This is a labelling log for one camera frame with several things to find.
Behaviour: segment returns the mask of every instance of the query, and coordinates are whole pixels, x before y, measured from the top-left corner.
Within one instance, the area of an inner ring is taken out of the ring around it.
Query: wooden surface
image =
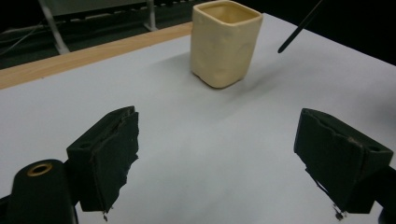
[[[3,69],[0,70],[0,90],[189,35],[191,28],[192,23],[188,22],[45,60]]]

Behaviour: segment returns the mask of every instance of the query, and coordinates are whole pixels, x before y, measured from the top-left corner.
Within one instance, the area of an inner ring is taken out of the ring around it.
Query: black stick
[[[278,53],[281,53],[285,48],[293,41],[293,39],[311,22],[315,16],[319,13],[320,9],[323,8],[324,4],[328,0],[320,0],[317,5],[309,12],[309,14],[304,18],[304,20],[298,25],[295,31],[289,36],[289,38],[280,46]]]

